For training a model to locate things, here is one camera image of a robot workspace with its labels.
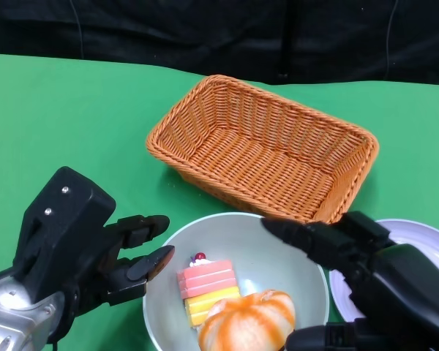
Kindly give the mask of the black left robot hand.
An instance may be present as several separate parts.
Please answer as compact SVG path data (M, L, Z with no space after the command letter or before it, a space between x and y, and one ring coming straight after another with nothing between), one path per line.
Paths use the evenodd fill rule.
M48 337L57 344L65 337L76 317L104 303L115 306L146 294L146 285L169 263L175 248L163 246L132 259L118 258L122 249L134 249L163 234L170 220L165 215L129 216L96 232L82 254L70 262L66 276L60 276L64 294L59 324Z

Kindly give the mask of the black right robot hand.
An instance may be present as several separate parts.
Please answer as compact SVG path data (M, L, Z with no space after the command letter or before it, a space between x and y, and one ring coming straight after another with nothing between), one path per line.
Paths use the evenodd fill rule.
M296 330L286 350L439 350L439 269L416 247L395 243L360 211L332 224L261 223L314 263L339 271L364 315Z

